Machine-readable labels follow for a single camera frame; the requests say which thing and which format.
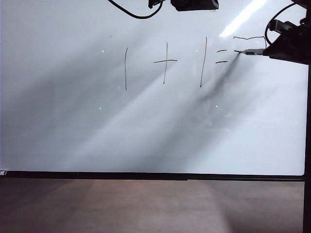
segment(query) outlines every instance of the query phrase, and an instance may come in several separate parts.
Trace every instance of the black device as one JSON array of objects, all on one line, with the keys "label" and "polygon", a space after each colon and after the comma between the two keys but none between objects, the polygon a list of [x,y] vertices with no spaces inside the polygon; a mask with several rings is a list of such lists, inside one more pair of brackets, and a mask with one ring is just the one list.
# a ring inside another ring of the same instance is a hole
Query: black device
[{"label": "black device", "polygon": [[[163,2],[164,0],[149,0],[149,8]],[[171,0],[171,4],[177,11],[198,11],[219,9],[218,0]]]},{"label": "black device", "polygon": [[309,0],[294,1],[291,5],[294,4],[306,8],[307,16],[300,20],[299,26],[289,21],[282,22],[275,19],[280,12],[274,16],[268,23],[266,32],[269,29],[279,33],[280,36],[271,43],[266,33],[270,46],[263,51],[263,55],[272,59],[311,65],[311,2]]}]

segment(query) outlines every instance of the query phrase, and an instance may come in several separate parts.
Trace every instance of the black cable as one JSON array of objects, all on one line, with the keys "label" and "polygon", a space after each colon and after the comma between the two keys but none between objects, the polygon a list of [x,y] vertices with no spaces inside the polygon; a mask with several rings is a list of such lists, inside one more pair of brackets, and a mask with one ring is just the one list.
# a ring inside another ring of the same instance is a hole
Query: black cable
[{"label": "black cable", "polygon": [[[292,6],[296,5],[296,4],[298,4],[298,3],[300,3],[300,1],[299,1],[299,2],[295,2],[295,3],[292,3],[292,4],[290,4],[290,5],[286,6],[286,7],[284,7],[282,10],[280,10],[280,11],[269,21],[269,23],[270,23],[272,20],[274,20],[276,17],[278,17],[279,14],[281,14],[283,11],[285,11],[286,9],[288,9],[288,8],[290,8],[290,7],[292,7]],[[272,42],[271,42],[271,41],[269,40],[269,38],[268,38],[268,26],[269,26],[269,23],[267,24],[266,30],[265,30],[265,32],[264,32],[264,36],[266,37],[266,40],[267,40],[268,44],[269,44],[269,45],[272,45]]]},{"label": "black cable", "polygon": [[156,13],[159,12],[159,10],[162,7],[163,2],[160,3],[160,6],[157,8],[156,11],[154,11],[151,15],[148,16],[137,16],[132,14],[131,12],[127,11],[126,9],[124,9],[123,7],[121,7],[120,5],[116,4],[113,0],[108,0],[111,4],[113,4],[114,6],[118,7],[120,10],[122,10],[123,12],[127,13],[129,16],[134,17],[134,18],[138,18],[138,19],[147,19],[147,18],[151,18],[152,16],[154,16]]}]

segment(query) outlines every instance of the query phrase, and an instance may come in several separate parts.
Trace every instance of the marker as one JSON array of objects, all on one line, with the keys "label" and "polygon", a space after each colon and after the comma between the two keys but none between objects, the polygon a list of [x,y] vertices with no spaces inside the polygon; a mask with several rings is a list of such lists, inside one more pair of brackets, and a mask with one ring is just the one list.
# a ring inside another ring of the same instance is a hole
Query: marker
[{"label": "marker", "polygon": [[243,53],[245,55],[263,55],[264,50],[265,49],[250,49],[250,50],[244,50],[244,51],[237,51],[237,50],[234,50],[234,51]]}]

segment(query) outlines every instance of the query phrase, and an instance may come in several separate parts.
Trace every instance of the floor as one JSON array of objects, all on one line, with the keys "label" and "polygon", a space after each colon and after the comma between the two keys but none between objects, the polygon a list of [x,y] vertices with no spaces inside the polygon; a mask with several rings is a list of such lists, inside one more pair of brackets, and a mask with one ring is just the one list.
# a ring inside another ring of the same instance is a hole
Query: floor
[{"label": "floor", "polygon": [[0,233],[301,233],[303,183],[0,179]]}]

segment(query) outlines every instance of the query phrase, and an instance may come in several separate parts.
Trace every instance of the black marker line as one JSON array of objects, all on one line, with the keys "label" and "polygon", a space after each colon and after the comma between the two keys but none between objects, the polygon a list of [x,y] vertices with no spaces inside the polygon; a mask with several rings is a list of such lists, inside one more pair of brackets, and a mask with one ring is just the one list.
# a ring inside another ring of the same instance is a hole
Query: black marker line
[{"label": "black marker line", "polygon": [[205,64],[205,58],[206,58],[206,49],[207,49],[207,36],[205,37],[205,54],[204,54],[204,61],[203,61],[203,67],[202,67],[200,87],[202,87],[202,78],[203,78],[204,64]]},{"label": "black marker line", "polygon": [[127,54],[127,50],[128,50],[128,47],[126,48],[126,51],[125,51],[125,58],[124,58],[125,90],[126,90],[126,91],[127,91],[127,86],[126,86],[126,54]]},{"label": "black marker line", "polygon": [[266,37],[264,37],[264,36],[253,36],[253,37],[250,37],[250,38],[234,36],[233,39],[234,38],[243,39],[243,40],[250,40],[250,39],[255,39],[255,38],[263,38],[264,39],[264,43],[265,43],[266,48],[267,48],[267,40],[266,40]]},{"label": "black marker line", "polygon": [[223,63],[223,62],[228,62],[228,61],[215,62],[215,64],[217,64],[217,63]]},{"label": "black marker line", "polygon": [[163,61],[158,61],[158,62],[154,62],[154,63],[159,63],[159,62],[178,62],[177,60],[175,59],[169,59],[169,60],[163,60]]},{"label": "black marker line", "polygon": [[166,76],[166,69],[167,69],[167,51],[168,51],[168,44],[166,42],[166,61],[165,61],[165,71],[164,71],[164,80],[163,84],[165,84],[165,76]]},{"label": "black marker line", "polygon": [[216,51],[216,52],[222,52],[222,51],[227,51],[227,50],[218,50],[218,51]]}]

